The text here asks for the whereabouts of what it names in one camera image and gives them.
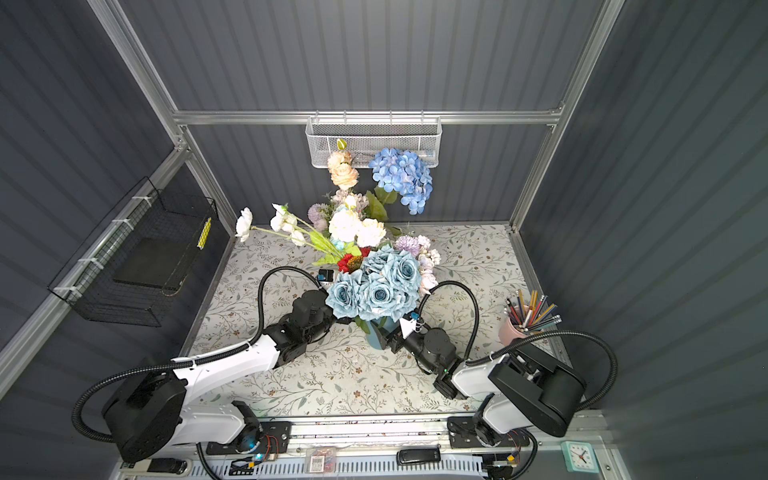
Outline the blue hydrangea flower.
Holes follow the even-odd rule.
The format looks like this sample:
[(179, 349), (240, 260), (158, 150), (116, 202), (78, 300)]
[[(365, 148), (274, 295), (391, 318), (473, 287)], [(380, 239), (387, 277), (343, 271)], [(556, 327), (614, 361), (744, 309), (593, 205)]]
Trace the blue hydrangea flower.
[(382, 204), (396, 199), (412, 216), (421, 215), (433, 192), (430, 168), (415, 152), (383, 148), (369, 161), (374, 194)]

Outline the peach peony stem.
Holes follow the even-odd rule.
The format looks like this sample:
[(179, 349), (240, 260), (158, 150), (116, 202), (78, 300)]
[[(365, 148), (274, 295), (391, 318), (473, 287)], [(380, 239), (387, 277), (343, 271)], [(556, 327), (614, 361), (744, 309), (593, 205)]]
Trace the peach peony stem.
[(341, 190), (348, 191), (357, 185), (359, 172), (352, 165), (353, 156), (348, 151), (347, 142), (344, 139), (338, 139), (336, 146), (337, 150), (327, 159), (327, 168), (333, 184)]

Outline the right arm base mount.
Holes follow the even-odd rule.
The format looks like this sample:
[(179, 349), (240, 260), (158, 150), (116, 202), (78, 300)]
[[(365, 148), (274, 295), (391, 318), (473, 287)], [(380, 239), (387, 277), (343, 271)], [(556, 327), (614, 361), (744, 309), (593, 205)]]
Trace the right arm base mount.
[(450, 446), (454, 449), (499, 447), (519, 450), (531, 444), (521, 429), (500, 434), (484, 422), (476, 423), (473, 416), (450, 416), (447, 429)]

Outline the lilac white flower bunch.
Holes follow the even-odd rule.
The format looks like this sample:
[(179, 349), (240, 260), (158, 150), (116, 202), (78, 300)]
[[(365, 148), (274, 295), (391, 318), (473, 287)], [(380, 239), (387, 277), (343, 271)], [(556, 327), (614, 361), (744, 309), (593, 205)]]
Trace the lilac white flower bunch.
[(331, 218), (338, 210), (351, 209), (360, 219), (364, 219), (363, 211), (369, 206), (367, 197), (352, 190), (337, 190), (329, 195), (325, 202), (315, 203), (308, 210), (310, 224), (318, 231), (328, 230)]

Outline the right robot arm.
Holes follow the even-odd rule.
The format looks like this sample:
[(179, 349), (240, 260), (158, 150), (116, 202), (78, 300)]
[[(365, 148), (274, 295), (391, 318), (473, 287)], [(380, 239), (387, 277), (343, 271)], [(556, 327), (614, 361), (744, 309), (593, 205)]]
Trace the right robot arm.
[(469, 366), (440, 328), (408, 336), (395, 329), (380, 337), (394, 353), (411, 353), (445, 398), (481, 401), (468, 432), (484, 446), (531, 426), (564, 436), (586, 390), (586, 381), (571, 367), (532, 344)]

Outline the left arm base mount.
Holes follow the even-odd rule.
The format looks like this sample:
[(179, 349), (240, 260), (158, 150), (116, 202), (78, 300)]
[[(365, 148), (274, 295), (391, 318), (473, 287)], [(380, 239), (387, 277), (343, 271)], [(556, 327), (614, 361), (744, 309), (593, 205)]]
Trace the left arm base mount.
[(205, 447), (206, 455), (278, 455), (287, 452), (293, 424), (287, 421), (268, 421), (258, 427), (247, 425), (228, 444), (211, 442)]

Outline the teal ceramic vase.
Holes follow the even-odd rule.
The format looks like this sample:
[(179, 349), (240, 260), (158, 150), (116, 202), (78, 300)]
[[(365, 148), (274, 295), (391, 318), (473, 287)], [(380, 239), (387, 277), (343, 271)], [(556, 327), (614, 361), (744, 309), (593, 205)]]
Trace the teal ceramic vase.
[(382, 317), (377, 320), (365, 321), (364, 326), (367, 329), (365, 335), (369, 345), (377, 350), (385, 350), (388, 348), (387, 337), (398, 324), (390, 317)]

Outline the red sunflower cream peony stem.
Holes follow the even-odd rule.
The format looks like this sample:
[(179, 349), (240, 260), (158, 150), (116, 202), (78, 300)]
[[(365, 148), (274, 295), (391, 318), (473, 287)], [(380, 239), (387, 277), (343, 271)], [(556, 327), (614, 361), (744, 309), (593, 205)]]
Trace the red sunflower cream peony stem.
[(356, 211), (336, 211), (328, 232), (332, 245), (342, 253), (337, 266), (342, 273), (358, 270), (362, 261), (384, 241), (385, 225), (373, 218), (361, 219)]

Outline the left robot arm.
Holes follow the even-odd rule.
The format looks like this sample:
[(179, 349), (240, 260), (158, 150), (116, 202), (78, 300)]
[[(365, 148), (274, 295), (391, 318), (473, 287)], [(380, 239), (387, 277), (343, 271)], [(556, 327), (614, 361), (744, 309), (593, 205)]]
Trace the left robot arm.
[(266, 434), (243, 401), (206, 406), (210, 391), (254, 373), (283, 366), (335, 322), (327, 293), (312, 290), (293, 302), (292, 311), (264, 329), (254, 344), (197, 355), (193, 365), (126, 379), (102, 409), (121, 458), (129, 463), (175, 446), (198, 443), (231, 445), (238, 453), (264, 453)]

